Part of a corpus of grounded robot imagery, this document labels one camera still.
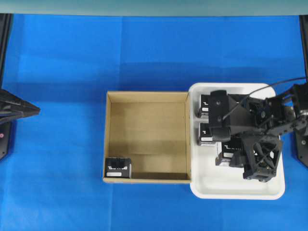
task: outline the white label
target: white label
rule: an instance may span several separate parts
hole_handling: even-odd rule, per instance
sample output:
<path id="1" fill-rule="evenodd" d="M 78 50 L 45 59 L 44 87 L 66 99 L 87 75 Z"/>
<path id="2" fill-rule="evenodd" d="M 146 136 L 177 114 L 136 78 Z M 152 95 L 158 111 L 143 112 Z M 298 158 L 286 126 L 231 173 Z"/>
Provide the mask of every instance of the white label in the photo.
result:
<path id="1" fill-rule="evenodd" d="M 213 141 L 212 137 L 201 137 L 201 141 Z"/>
<path id="2" fill-rule="evenodd" d="M 107 172 L 108 177 L 121 177 L 122 172 Z"/>
<path id="3" fill-rule="evenodd" d="M 227 158 L 232 158 L 233 157 L 233 153 L 223 153 L 223 156 L 227 157 Z"/>
<path id="4" fill-rule="evenodd" d="M 219 166 L 228 167 L 229 162 L 221 162 Z"/>

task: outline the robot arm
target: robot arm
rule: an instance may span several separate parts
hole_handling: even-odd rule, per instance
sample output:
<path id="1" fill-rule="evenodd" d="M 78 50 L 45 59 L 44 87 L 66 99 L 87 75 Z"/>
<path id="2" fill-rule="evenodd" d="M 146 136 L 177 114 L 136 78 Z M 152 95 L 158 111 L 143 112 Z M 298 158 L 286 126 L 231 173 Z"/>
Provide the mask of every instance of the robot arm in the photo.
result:
<path id="1" fill-rule="evenodd" d="M 201 96 L 198 115 L 208 118 L 208 123 L 200 124 L 199 145 L 221 142 L 216 165 L 243 167 L 244 179 L 267 182 L 276 176 L 282 150 L 279 136 L 292 131 L 308 136 L 308 84 L 295 84 L 265 100 L 213 91 Z M 307 159 L 300 161 L 308 166 Z"/>

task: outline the plastic tray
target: plastic tray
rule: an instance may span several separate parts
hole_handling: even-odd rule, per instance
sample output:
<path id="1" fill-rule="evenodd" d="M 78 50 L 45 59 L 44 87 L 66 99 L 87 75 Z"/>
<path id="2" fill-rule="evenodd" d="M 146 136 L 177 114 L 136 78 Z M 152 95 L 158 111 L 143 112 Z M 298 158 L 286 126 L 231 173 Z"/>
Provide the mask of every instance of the plastic tray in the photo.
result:
<path id="1" fill-rule="evenodd" d="M 282 155 L 277 167 L 277 176 L 266 183 L 258 180 L 244 180 L 243 168 L 215 166 L 221 144 L 198 146 L 197 137 L 200 95 L 210 94 L 214 90 L 226 90 L 230 94 L 248 94 L 253 90 L 266 86 L 262 83 L 196 83 L 189 89 L 190 123 L 191 123 L 191 190 L 200 198 L 213 199 L 258 199 L 275 200 L 280 198 L 285 189 Z M 273 88 L 260 90 L 252 97 L 265 99 L 275 96 Z"/>

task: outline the label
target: label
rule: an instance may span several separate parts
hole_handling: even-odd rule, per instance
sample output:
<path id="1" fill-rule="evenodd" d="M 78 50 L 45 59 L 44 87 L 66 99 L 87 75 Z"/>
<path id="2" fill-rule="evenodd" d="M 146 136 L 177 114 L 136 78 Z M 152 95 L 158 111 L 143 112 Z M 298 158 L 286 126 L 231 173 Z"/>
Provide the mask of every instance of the label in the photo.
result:
<path id="1" fill-rule="evenodd" d="M 213 141 L 213 137 L 201 137 L 201 141 Z"/>
<path id="2" fill-rule="evenodd" d="M 223 157 L 232 158 L 233 157 L 233 153 L 223 153 Z"/>
<path id="3" fill-rule="evenodd" d="M 107 172 L 108 177 L 121 177 L 122 172 Z"/>

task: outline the black object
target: black object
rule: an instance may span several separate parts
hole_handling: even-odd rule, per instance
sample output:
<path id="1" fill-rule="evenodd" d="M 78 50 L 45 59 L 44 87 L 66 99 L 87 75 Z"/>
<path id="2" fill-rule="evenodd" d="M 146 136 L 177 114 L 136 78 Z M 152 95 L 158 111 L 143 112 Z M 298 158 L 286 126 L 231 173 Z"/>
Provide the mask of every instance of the black object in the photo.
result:
<path id="1" fill-rule="evenodd" d="M 224 90 L 208 96 L 205 127 L 213 141 L 222 142 L 216 165 L 243 167 L 244 179 L 267 182 L 276 176 L 282 150 L 279 136 L 295 131 L 299 160 L 308 166 L 308 83 L 294 84 L 265 100 L 248 96 Z"/>
<path id="2" fill-rule="evenodd" d="M 208 115 L 208 96 L 201 95 L 200 96 L 200 109 L 198 113 L 198 117 L 201 118 L 203 116 Z"/>
<path id="3" fill-rule="evenodd" d="M 0 86 L 2 86 L 6 48 L 10 35 L 12 14 L 0 14 Z M 11 121 L 37 115 L 40 109 L 27 101 L 0 89 L 0 159 L 8 152 Z"/>
<path id="4" fill-rule="evenodd" d="M 11 127 L 11 122 L 0 125 L 0 159 L 2 159 L 8 152 Z"/>
<path id="5" fill-rule="evenodd" d="M 200 123 L 198 144 L 204 145 L 212 143 L 213 137 L 206 123 Z"/>
<path id="6" fill-rule="evenodd" d="M 305 72 L 308 81 L 308 15 L 300 15 L 299 24 L 302 38 Z"/>
<path id="7" fill-rule="evenodd" d="M 105 176 L 112 178 L 131 178 L 131 159 L 116 157 L 106 158 Z"/>
<path id="8" fill-rule="evenodd" d="M 0 13 L 0 86 L 2 86 L 6 48 L 13 15 Z"/>

